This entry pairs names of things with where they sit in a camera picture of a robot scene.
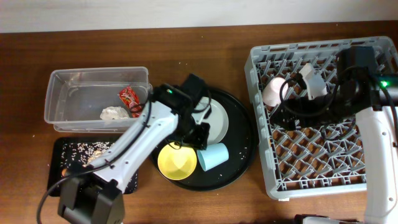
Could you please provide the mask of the food scraps pile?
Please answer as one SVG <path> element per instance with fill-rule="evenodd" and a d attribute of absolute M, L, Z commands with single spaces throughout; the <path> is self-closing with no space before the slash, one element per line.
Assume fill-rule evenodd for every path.
<path fill-rule="evenodd" d="M 88 158 L 86 165 L 88 165 L 89 163 L 91 163 L 93 160 L 95 160 L 96 158 L 98 158 L 99 156 L 102 155 L 102 151 L 100 150 L 96 150 L 92 153 L 92 155 Z"/>

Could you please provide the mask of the pink cup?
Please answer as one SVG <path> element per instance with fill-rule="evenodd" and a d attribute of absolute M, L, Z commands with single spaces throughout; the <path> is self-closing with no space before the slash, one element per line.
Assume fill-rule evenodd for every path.
<path fill-rule="evenodd" d="M 262 92 L 262 100 L 267 106 L 275 107 L 280 104 L 280 89 L 284 82 L 284 78 L 275 77 L 266 85 Z"/>

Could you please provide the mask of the yellow bowl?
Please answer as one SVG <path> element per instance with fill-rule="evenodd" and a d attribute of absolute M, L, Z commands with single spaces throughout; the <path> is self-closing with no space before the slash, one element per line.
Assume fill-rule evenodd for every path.
<path fill-rule="evenodd" d="M 191 147 L 178 147 L 172 143 L 160 150 L 157 165 L 160 173 L 166 178 L 183 180 L 196 169 L 197 154 Z"/>

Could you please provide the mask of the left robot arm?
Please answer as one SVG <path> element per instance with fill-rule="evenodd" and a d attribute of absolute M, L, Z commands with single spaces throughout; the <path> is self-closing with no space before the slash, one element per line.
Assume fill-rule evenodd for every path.
<path fill-rule="evenodd" d="M 179 149 L 206 148 L 210 126 L 195 121 L 193 114 L 200 113 L 197 105 L 209 95 L 205 81 L 194 74 L 180 86 L 154 88 L 140 117 L 113 146 L 58 183 L 58 215 L 70 223 L 122 223 L 125 189 L 164 139 L 173 137 Z"/>

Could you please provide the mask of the white tissue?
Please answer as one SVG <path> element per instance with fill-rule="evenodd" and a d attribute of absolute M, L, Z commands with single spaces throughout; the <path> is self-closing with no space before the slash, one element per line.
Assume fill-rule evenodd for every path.
<path fill-rule="evenodd" d="M 102 120 L 129 119 L 129 114 L 124 108 L 120 106 L 109 106 L 102 110 L 100 118 Z"/>

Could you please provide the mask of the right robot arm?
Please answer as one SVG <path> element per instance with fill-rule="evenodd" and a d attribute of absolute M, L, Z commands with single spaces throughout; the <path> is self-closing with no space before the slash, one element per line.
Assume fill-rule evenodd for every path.
<path fill-rule="evenodd" d="M 397 74 L 377 69 L 372 47 L 352 46 L 336 55 L 331 93 L 306 64 L 291 81 L 307 91 L 287 98 L 285 80 L 276 89 L 279 106 L 270 121 L 286 130 L 324 127 L 350 117 L 362 138 L 366 163 L 365 223 L 397 223 Z"/>

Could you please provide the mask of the red snack wrapper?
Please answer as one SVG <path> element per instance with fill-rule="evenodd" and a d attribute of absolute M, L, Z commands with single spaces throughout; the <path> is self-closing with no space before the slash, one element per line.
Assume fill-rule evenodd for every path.
<path fill-rule="evenodd" d="M 133 118 L 138 118 L 141 115 L 142 104 L 140 104 L 139 97 L 137 96 L 136 92 L 131 88 L 131 86 L 127 86 L 122 89 L 118 93 L 118 96 L 131 112 Z"/>

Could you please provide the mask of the blue cup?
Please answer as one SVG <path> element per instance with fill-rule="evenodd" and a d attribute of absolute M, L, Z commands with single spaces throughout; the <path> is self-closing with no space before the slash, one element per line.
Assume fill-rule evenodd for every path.
<path fill-rule="evenodd" d="M 204 150 L 197 150 L 201 168 L 206 172 L 229 159 L 229 152 L 223 143 L 212 144 Z"/>

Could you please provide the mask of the light grey plate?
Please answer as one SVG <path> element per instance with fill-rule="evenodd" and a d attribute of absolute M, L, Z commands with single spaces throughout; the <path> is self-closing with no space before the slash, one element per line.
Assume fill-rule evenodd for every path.
<path fill-rule="evenodd" d="M 200 113 L 192 114 L 196 124 L 208 123 L 210 125 L 207 145 L 219 143 L 226 135 L 229 126 L 229 118 L 224 107 L 212 99 L 210 106 Z"/>

